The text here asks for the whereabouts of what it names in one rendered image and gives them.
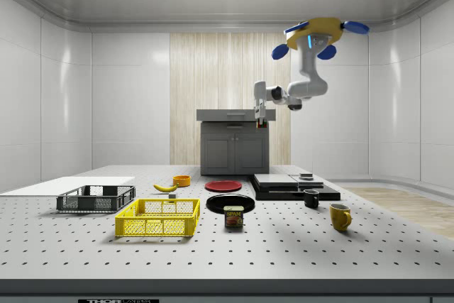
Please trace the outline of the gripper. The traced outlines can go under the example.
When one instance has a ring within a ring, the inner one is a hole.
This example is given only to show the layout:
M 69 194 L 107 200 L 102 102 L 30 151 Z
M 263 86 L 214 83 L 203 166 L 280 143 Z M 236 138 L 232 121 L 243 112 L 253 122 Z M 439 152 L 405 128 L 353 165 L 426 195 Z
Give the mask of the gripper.
M 256 99 L 255 106 L 255 119 L 257 122 L 263 122 L 266 117 L 266 100 L 264 99 Z

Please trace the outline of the white cabinet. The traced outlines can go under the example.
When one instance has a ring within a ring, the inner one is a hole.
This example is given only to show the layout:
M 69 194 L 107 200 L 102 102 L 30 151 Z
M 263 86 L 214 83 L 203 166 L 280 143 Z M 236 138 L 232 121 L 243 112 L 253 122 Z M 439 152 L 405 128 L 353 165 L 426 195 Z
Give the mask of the white cabinet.
M 202 175 L 269 172 L 269 131 L 254 122 L 201 123 Z

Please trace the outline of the red plate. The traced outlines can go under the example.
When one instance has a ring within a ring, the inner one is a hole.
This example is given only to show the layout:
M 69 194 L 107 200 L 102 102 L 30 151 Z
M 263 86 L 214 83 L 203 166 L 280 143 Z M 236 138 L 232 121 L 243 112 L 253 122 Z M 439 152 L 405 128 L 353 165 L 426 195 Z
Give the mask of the red plate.
M 205 184 L 205 189 L 212 192 L 234 192 L 241 188 L 242 184 L 234 180 L 216 180 Z

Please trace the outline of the black plate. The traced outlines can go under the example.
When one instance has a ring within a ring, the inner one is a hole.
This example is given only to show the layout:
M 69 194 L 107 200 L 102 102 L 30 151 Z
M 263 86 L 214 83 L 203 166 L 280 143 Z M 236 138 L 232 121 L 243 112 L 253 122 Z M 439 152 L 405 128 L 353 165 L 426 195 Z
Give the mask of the black plate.
M 248 213 L 255 208 L 255 201 L 242 194 L 220 194 L 206 200 L 206 207 L 217 214 L 223 214 L 225 206 L 242 206 Z

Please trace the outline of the black mug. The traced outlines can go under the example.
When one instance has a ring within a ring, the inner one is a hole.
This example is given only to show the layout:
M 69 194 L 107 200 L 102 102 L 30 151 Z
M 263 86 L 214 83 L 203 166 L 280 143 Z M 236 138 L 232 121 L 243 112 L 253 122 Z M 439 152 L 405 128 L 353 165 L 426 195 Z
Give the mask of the black mug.
M 319 206 L 319 191 L 315 189 L 305 189 L 303 193 L 305 206 L 316 209 Z

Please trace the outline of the flat-sided can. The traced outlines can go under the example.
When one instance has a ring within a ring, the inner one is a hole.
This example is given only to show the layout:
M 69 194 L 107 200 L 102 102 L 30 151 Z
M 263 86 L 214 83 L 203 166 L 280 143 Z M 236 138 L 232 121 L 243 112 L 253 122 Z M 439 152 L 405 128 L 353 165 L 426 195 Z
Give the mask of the flat-sided can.
M 225 227 L 242 227 L 243 222 L 243 206 L 225 206 L 223 208 Z

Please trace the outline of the yellow mug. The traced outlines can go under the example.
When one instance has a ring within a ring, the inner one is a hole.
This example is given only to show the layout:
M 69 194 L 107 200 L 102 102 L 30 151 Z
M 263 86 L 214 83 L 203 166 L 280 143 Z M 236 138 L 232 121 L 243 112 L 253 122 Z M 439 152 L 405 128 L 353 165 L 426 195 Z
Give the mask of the yellow mug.
M 331 223 L 335 230 L 346 231 L 352 222 L 350 207 L 344 204 L 330 204 Z

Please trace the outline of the yellow basket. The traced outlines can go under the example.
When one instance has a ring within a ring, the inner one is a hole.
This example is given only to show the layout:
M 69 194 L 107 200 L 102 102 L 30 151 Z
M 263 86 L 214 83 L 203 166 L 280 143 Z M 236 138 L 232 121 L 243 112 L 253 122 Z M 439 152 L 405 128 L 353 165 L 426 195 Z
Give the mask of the yellow basket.
M 199 199 L 137 199 L 115 216 L 117 236 L 193 236 Z

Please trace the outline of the dark grey basket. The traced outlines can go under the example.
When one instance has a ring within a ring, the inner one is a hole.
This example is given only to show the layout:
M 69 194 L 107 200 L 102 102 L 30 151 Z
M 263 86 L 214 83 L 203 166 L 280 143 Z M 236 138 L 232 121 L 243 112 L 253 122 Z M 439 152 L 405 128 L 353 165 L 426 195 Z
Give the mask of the dark grey basket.
M 135 187 L 85 185 L 57 197 L 57 210 L 75 212 L 116 212 L 133 201 Z

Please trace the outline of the white board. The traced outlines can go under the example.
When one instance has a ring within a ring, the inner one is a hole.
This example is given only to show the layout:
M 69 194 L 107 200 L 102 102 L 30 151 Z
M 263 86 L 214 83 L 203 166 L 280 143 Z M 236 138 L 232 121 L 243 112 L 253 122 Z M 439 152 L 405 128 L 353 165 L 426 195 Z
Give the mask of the white board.
M 84 185 L 122 185 L 134 177 L 61 177 L 1 193 L 0 196 L 58 196 Z

